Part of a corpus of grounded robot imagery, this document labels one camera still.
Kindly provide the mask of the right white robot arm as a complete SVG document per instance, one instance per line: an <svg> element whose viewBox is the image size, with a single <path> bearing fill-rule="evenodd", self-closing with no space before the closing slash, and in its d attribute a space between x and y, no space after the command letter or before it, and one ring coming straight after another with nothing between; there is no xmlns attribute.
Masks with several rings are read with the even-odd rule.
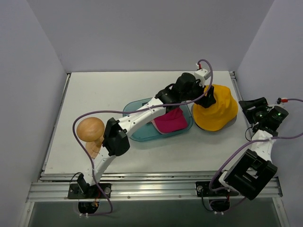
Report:
<svg viewBox="0 0 303 227"><path fill-rule="evenodd" d="M282 107L285 101L278 98L274 105L269 105L264 97L239 101L252 126L252 144L231 169L210 183L212 193L221 195L229 188L253 200L274 177L277 167L272 163L271 150L278 136L277 129L288 116L288 111Z"/></svg>

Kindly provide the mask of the magenta baseball cap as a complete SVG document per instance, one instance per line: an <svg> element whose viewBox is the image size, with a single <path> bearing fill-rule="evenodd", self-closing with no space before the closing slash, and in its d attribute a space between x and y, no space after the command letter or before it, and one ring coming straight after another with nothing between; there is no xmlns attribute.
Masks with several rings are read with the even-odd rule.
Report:
<svg viewBox="0 0 303 227"><path fill-rule="evenodd" d="M188 126L183 115L183 111L179 107L153 119L151 122L156 130L161 134L183 130Z"/></svg>

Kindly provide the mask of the yellow bucket hat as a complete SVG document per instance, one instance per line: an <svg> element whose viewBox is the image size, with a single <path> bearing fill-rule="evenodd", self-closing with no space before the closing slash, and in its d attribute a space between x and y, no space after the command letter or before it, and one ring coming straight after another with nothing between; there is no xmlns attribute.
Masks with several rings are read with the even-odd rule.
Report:
<svg viewBox="0 0 303 227"><path fill-rule="evenodd" d="M238 104L231 90L222 85L214 85L215 104L208 108L194 104L192 115L196 125L205 131L219 131L233 120L238 113Z"/></svg>

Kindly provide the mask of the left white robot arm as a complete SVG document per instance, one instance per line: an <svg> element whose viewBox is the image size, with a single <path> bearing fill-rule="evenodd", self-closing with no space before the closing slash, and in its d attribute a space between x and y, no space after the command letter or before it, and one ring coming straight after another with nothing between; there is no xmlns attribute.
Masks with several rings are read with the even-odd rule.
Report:
<svg viewBox="0 0 303 227"><path fill-rule="evenodd" d="M108 196L100 187L99 181L112 161L130 149L129 136L145 124L173 112L182 105L195 103L203 105L210 101L214 104L214 87L205 85L207 79L214 78L213 71L198 69L193 74L182 73L175 83L160 90L149 102L134 111L124 112L120 119L110 118L103 123L92 117L92 112L79 116L72 125L72 133L78 142L100 145L104 150L97 150L96 158L92 158L89 149L82 146L90 161L87 173L78 173L78 192L84 198L93 198L98 192Z"/></svg>

